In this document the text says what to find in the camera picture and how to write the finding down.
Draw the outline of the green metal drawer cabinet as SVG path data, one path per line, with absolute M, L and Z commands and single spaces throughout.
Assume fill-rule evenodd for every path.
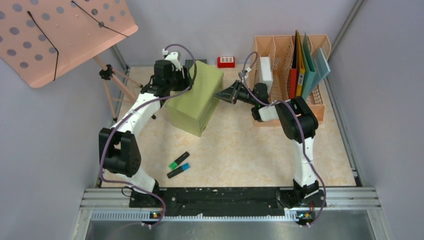
M 196 62 L 196 67 L 192 89 L 168 100 L 166 111 L 174 127 L 200 137 L 218 106 L 214 94 L 223 89 L 224 73 L 203 62 Z

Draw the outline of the white paper booklet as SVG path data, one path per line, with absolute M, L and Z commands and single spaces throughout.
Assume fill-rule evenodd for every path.
M 269 94 L 271 92 L 274 79 L 273 79 L 270 58 L 268 56 L 261 56 L 259 58 L 258 70 L 259 70 L 258 80 L 260 83 L 263 83 L 266 85 L 267 93 Z

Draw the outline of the yellow plastic clip folder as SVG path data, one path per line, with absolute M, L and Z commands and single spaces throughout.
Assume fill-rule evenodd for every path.
M 302 88 L 305 75 L 305 66 L 303 60 L 303 47 L 301 44 L 300 33 L 296 30 L 295 33 L 296 40 L 296 88 L 295 96 L 300 97 L 302 95 Z

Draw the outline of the black blue highlighter marker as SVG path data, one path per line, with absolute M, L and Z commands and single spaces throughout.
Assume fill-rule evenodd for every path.
M 169 172 L 169 173 L 167 174 L 167 178 L 168 178 L 168 179 L 171 179 L 171 178 L 173 178 L 173 177 L 175 177 L 175 176 L 177 176 L 177 175 L 181 174 L 182 172 L 184 172 L 184 171 L 188 170 L 190 167 L 191 167 L 191 166 L 190 166 L 190 164 L 189 164 L 189 163 L 185 163 L 185 164 L 183 164 L 183 165 L 181 165 L 181 166 L 179 166 L 179 167 L 175 168 L 175 169 L 174 169 L 174 170 L 172 170 L 171 172 Z

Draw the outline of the teal plastic folder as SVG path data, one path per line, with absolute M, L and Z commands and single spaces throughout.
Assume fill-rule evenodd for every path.
M 313 64 L 309 45 L 310 45 L 310 39 L 305 33 L 303 37 L 303 42 L 301 45 L 302 61 L 303 61 L 304 70 L 305 70 L 303 83 L 302 83 L 301 96 L 305 101 L 307 100 L 308 95 L 310 94 L 312 90 L 312 83 L 316 75 L 316 70 Z

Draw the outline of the black green highlighter marker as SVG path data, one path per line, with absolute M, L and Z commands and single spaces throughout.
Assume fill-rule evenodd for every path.
M 182 155 L 180 155 L 177 159 L 175 159 L 172 163 L 169 164 L 169 169 L 171 171 L 175 170 L 186 158 L 188 158 L 190 154 L 186 151 Z

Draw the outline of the light blue hardcover book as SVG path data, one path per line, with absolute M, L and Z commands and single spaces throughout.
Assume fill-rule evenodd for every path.
M 312 55 L 312 63 L 315 69 L 315 76 L 309 91 L 310 94 L 331 72 L 328 60 L 322 47 L 319 47 Z

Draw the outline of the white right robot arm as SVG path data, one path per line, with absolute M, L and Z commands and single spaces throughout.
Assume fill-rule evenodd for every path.
M 319 123 L 302 97 L 270 103 L 266 84 L 260 82 L 249 89 L 240 80 L 214 96 L 230 104 L 241 101 L 252 105 L 251 114 L 257 122 L 278 120 L 285 136 L 292 141 L 295 162 L 293 189 L 278 195 L 277 200 L 283 207 L 325 205 L 326 192 L 320 189 L 322 179 L 313 164 L 313 145 Z

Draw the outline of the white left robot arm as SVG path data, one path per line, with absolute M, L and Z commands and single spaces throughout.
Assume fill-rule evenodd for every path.
M 100 171 L 120 175 L 121 184 L 128 185 L 141 194 L 141 200 L 149 207 L 160 202 L 159 184 L 141 167 L 142 156 L 137 143 L 146 123 L 161 109 L 168 99 L 189 91 L 197 77 L 186 66 L 177 68 L 170 60 L 158 60 L 149 82 L 144 85 L 133 106 L 124 117 L 110 128 L 99 132 Z

